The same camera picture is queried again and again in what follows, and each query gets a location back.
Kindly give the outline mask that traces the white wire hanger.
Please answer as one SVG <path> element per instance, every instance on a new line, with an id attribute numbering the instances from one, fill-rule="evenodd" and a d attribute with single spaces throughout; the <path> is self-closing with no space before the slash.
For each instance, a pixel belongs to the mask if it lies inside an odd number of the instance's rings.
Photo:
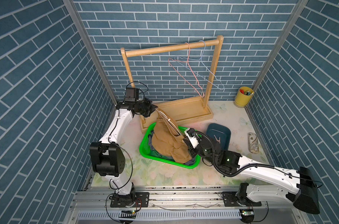
<path id="1" fill-rule="evenodd" d="M 172 136 L 183 136 L 183 132 L 180 131 L 176 121 L 172 117 L 160 108 L 156 108 L 156 112 L 158 114 L 156 120 L 157 123 L 160 123 L 163 128 L 166 128 Z"/>

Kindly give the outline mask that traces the tan tank top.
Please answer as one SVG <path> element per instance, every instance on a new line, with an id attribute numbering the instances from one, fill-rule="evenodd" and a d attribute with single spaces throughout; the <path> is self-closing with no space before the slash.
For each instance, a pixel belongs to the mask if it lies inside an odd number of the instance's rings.
<path id="1" fill-rule="evenodd" d="M 160 123 L 153 129 L 152 145 L 162 155 L 172 156 L 175 162 L 184 164 L 192 159 L 188 146 L 183 142 L 184 135 L 174 137 Z"/>

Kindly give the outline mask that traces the pink wire hanger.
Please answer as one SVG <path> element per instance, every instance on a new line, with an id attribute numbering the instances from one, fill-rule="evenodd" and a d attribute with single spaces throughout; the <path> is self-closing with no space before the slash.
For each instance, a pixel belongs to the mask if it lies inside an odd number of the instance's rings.
<path id="1" fill-rule="evenodd" d="M 204 94 L 204 90 L 203 90 L 203 87 L 200 85 L 200 83 L 199 83 L 199 80 L 197 79 L 197 76 L 196 76 L 196 74 L 194 73 L 194 71 L 192 70 L 192 67 L 190 66 L 190 63 L 189 63 L 189 58 L 190 58 L 190 51 L 191 51 L 191 48 L 190 48 L 190 44 L 189 43 L 186 43 L 187 44 L 187 46 L 188 46 L 188 54 L 187 54 L 187 59 L 186 59 L 186 61 L 181 61 L 181 60 L 179 60 L 179 58 L 178 59 L 173 59 L 173 58 L 169 58 L 168 59 L 168 64 L 174 69 L 174 71 L 180 76 L 180 77 L 182 77 L 183 79 L 184 79 L 184 81 L 187 83 L 187 84 L 189 84 L 192 88 L 194 88 L 195 89 L 195 91 L 197 92 L 197 94 L 200 96 L 200 97 L 204 97 L 205 96 L 205 94 Z M 193 77 L 194 77 L 194 79 L 195 79 L 195 81 L 196 81 L 196 85 L 197 85 L 197 87 L 199 87 L 200 88 L 200 91 L 198 91 L 198 89 L 193 85 L 193 84 L 191 84 L 175 67 L 174 67 L 174 65 L 171 63 L 171 62 L 175 62 L 175 63 L 179 63 L 179 65 L 182 65 L 184 68 L 186 68 L 187 70 L 189 70 L 191 73 L 192 73 L 192 75 L 193 75 Z"/>

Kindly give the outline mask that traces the light blue wire hanger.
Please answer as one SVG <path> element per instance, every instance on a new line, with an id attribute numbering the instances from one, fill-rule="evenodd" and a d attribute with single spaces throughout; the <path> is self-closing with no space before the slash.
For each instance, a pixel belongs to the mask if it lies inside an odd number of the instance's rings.
<path id="1" fill-rule="evenodd" d="M 200 42 L 202 42 L 202 43 L 204 44 L 204 48 L 201 50 L 201 53 L 200 53 L 199 58 L 198 58 L 198 59 L 193 59 L 193 58 L 190 57 L 190 58 L 189 58 L 189 63 L 190 63 L 190 62 L 198 62 L 198 65 L 202 65 L 202 66 L 205 68 L 205 70 L 208 71 L 208 72 L 210 73 L 210 75 L 213 75 L 213 76 L 214 76 L 214 80 L 215 80 L 215 81 L 219 81 L 219 84 L 216 85 L 216 84 L 213 83 L 213 81 L 210 81 L 208 78 L 206 78 L 206 77 L 200 75 L 198 72 L 194 72 L 194 73 L 196 74 L 196 76 L 197 76 L 197 77 L 201 77 L 204 81 L 209 81 L 209 83 L 212 84 L 215 88 L 217 88 L 217 89 L 219 89 L 219 90 L 221 90 L 221 91 L 224 91 L 224 90 L 225 90 L 225 86 L 224 86 L 223 82 L 222 82 L 220 79 L 218 79 L 218 78 L 216 77 L 216 75 L 214 74 L 214 72 L 212 72 L 212 71 L 210 70 L 210 68 L 209 68 L 208 66 L 206 66 L 205 63 L 203 62 L 204 52 L 206 51 L 206 43 L 205 43 L 205 41 L 203 41 L 203 40 L 200 40 Z M 174 57 L 173 59 L 178 59 L 178 58 L 179 58 L 179 60 L 181 60 L 181 61 L 182 61 L 182 60 L 183 60 L 183 61 L 186 61 L 186 59 L 187 59 L 187 57 L 180 57 L 180 56 L 176 56 L 176 57 Z M 175 68 L 183 67 L 182 65 L 179 65 L 179 63 L 175 63 L 175 62 L 171 62 L 171 63 L 174 65 Z"/>

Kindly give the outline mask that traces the dark grey tank top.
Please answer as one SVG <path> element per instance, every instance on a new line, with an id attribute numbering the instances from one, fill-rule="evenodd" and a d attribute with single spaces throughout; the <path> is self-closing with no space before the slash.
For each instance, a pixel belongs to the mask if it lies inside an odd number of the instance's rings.
<path id="1" fill-rule="evenodd" d="M 173 159 L 172 156 L 165 156 L 165 155 L 162 155 L 160 154 L 152 145 L 152 137 L 153 137 L 153 133 L 150 133 L 148 135 L 148 139 L 149 139 L 149 147 L 150 147 L 150 155 L 153 156 L 153 157 L 156 157 L 156 158 L 161 158 L 161 159 L 165 159 L 165 160 L 168 160 L 168 161 L 175 161 Z M 191 160 L 187 161 L 184 163 L 184 165 L 186 166 L 190 166 L 190 165 L 193 165 L 195 163 L 196 159 L 195 158 L 192 158 Z"/>

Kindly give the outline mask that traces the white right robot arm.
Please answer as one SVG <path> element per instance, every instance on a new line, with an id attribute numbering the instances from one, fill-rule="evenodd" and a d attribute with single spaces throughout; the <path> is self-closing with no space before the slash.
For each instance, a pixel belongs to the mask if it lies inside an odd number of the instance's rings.
<path id="1" fill-rule="evenodd" d="M 260 163 L 240 153 L 222 150 L 218 142 L 206 135 L 186 137 L 184 142 L 191 155 L 201 156 L 224 177 L 247 176 L 269 183 L 274 188 L 266 190 L 243 183 L 237 193 L 238 200 L 245 203 L 284 201 L 292 203 L 300 211 L 320 213 L 318 181 L 314 180 L 310 169 L 285 169 Z"/>

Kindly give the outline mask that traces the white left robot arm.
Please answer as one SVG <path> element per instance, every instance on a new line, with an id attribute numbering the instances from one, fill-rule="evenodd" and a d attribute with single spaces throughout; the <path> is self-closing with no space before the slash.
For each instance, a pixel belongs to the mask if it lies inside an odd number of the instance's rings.
<path id="1" fill-rule="evenodd" d="M 110 188 L 120 196 L 128 196 L 133 190 L 130 177 L 124 173 L 125 151 L 119 145 L 127 125 L 135 115 L 149 117 L 158 108 L 151 100 L 120 101 L 116 106 L 114 118 L 103 137 L 90 144 L 89 152 L 94 172 L 109 181 Z"/>

